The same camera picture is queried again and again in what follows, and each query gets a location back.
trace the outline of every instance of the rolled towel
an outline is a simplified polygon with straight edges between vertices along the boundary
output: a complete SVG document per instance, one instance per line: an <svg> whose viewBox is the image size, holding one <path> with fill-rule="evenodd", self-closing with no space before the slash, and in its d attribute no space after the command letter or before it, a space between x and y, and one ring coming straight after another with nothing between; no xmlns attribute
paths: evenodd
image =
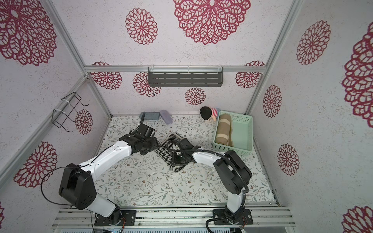
<svg viewBox="0 0 373 233"><path fill-rule="evenodd" d="M217 123L215 142L225 146L233 146L231 140L232 133L232 119L228 114L223 114L219 117L219 122Z"/></svg>

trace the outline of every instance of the red floral pattern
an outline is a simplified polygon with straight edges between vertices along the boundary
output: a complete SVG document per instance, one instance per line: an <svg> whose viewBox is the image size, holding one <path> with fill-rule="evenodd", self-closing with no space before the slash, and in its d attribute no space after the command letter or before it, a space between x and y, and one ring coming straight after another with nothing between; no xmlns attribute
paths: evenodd
<svg viewBox="0 0 373 233"><path fill-rule="evenodd" d="M203 44L226 40L245 20L249 0L173 0L179 27L194 42Z"/></svg>
<svg viewBox="0 0 373 233"><path fill-rule="evenodd" d="M4 220L4 208L1 206L1 202L0 202L0 229L1 229L1 223L3 222Z"/></svg>
<svg viewBox="0 0 373 233"><path fill-rule="evenodd" d="M92 115L85 109L80 110L75 117L76 129L81 134L88 134L93 125Z"/></svg>
<svg viewBox="0 0 373 233"><path fill-rule="evenodd" d="M132 81L132 85L140 95L147 97L158 95L162 90L161 87L149 86L148 73L146 72L136 74Z"/></svg>
<svg viewBox="0 0 373 233"><path fill-rule="evenodd" d="M343 215L343 233L372 233L373 210L368 207L355 206Z"/></svg>
<svg viewBox="0 0 373 233"><path fill-rule="evenodd" d="M106 62L95 62L93 66L111 66ZM106 89L117 89L122 85L122 76L119 72L92 72L93 80Z"/></svg>
<svg viewBox="0 0 373 233"><path fill-rule="evenodd" d="M37 0L0 1L0 50L22 65L48 63L56 46L56 33Z"/></svg>
<svg viewBox="0 0 373 233"><path fill-rule="evenodd" d="M199 105L206 99L206 92L201 88L191 88L185 93L185 100L188 104Z"/></svg>
<svg viewBox="0 0 373 233"><path fill-rule="evenodd" d="M246 63L245 66L265 66L264 62L252 61ZM250 88L256 86L259 78L261 77L260 72L239 72L236 74L236 83L238 86L243 88Z"/></svg>
<svg viewBox="0 0 373 233"><path fill-rule="evenodd" d="M373 22L362 40L352 49L351 59L345 64L345 101L354 107L353 114L361 116L373 128Z"/></svg>
<svg viewBox="0 0 373 233"><path fill-rule="evenodd" d="M40 185L44 176L56 168L57 154L56 150L48 142L41 142L40 145L28 158L23 167L17 172L13 180L19 186L27 188Z"/></svg>
<svg viewBox="0 0 373 233"><path fill-rule="evenodd" d="M149 12L144 9L132 9L126 18L126 28L129 36L139 44L152 43L158 34L157 23Z"/></svg>
<svg viewBox="0 0 373 233"><path fill-rule="evenodd" d="M302 65L316 61L324 52L330 39L330 25L318 21L302 35L297 48L297 59Z"/></svg>
<svg viewBox="0 0 373 233"><path fill-rule="evenodd" d="M298 153L291 145L283 144L277 152L277 162L285 174L294 175L299 168Z"/></svg>
<svg viewBox="0 0 373 233"><path fill-rule="evenodd" d="M281 91L276 85L270 86L263 97L263 110L267 117L274 117L281 107Z"/></svg>

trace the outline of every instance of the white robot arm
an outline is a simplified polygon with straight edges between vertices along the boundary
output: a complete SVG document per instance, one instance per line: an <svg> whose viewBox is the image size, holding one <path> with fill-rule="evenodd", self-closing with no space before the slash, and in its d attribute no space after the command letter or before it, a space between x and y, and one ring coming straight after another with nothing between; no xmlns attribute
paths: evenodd
<svg viewBox="0 0 373 233"><path fill-rule="evenodd" d="M98 156L79 165L69 164L68 168L64 170L59 194L76 208L93 211L106 218L110 225L119 224L122 216L120 207L99 195L95 190L94 181L115 163L132 153L140 152L144 155L156 149L159 145L154 134L151 135L153 131L154 129L140 124L135 131L121 137L119 141ZM173 158L173 161L176 160L177 163L184 164L190 161L203 163L217 170L222 183L229 191L226 205L228 214L244 209L245 198L242 190L245 189L245 186L247 188L252 175L234 151L214 153L195 149L192 152L188 149L195 147L191 146L187 139L177 142L177 145L176 148L181 148L179 150L181 153L175 155L177 158ZM238 218L241 218L239 214L230 221L235 222L235 219Z"/></svg>

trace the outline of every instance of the stuffed doll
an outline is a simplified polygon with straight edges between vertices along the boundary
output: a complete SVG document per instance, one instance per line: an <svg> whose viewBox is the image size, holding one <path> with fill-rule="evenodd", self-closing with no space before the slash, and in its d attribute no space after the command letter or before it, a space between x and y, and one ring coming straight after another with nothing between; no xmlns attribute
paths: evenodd
<svg viewBox="0 0 373 233"><path fill-rule="evenodd" d="M208 121L211 118L216 121L217 116L219 116L219 111L220 109L218 108L209 108L205 106L200 109L200 115L205 121Z"/></svg>

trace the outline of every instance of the black and white towel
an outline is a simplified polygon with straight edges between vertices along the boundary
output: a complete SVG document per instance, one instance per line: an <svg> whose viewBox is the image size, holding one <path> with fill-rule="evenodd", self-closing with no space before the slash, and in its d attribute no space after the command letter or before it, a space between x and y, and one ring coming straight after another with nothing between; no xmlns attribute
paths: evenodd
<svg viewBox="0 0 373 233"><path fill-rule="evenodd" d="M185 165L172 165L172 156L175 152L171 152L166 149L166 145L168 142L172 141L180 141L183 138L180 137L177 133L170 133L166 139L160 143L160 147L158 149L155 149L154 151L157 153L158 156L160 156L166 163L167 165L173 170L173 172L178 172L181 169L185 167Z"/></svg>

